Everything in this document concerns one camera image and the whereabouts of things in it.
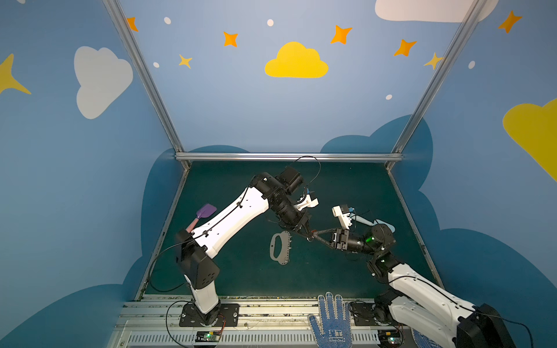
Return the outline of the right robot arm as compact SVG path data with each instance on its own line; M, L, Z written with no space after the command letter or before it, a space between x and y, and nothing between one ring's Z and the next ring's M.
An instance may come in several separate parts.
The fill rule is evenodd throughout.
M493 307L476 306L432 283L391 252L393 228L374 223L362 236L348 229L313 231L312 239L341 252L371 255L368 270L388 290L375 298L378 322L411 327L441 347L515 347L505 321Z

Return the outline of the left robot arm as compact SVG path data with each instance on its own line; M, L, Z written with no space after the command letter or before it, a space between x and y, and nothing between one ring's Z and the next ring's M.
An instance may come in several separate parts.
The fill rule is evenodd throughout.
M286 231L313 239L309 226L310 208L319 201L304 188L302 196L292 195L304 179L296 169L287 167L277 176L267 172L255 175L243 192L207 223L182 230L176 240L176 261L194 298L197 314L211 321L220 307L215 280L220 273L213 261L225 244L248 223L271 210Z

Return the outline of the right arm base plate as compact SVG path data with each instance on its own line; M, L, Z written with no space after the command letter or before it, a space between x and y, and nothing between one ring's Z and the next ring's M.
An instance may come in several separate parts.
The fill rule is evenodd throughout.
M381 305L370 302L353 301L349 311L356 326L390 326L391 319L387 310Z

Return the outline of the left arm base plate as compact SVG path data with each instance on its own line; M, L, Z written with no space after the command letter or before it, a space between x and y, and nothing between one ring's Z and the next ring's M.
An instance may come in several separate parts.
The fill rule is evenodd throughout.
M179 321L180 327L236 327L239 320L238 304L218 304L209 313L201 313L196 304L184 305Z

